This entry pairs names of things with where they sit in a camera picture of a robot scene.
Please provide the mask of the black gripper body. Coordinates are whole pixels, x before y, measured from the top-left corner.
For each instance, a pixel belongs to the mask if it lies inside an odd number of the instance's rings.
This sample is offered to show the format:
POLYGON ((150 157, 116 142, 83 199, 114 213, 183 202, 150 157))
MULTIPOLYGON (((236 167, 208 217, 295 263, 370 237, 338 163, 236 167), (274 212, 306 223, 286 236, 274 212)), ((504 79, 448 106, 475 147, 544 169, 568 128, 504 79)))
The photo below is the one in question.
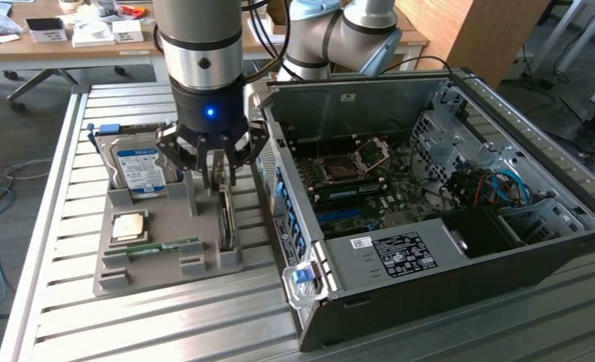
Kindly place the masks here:
POLYGON ((215 90, 184 87, 172 77, 170 82, 182 138, 196 138, 199 134, 210 138, 219 138, 223 134, 242 138, 248 130, 244 119, 244 77, 239 75, 231 84, 215 90))

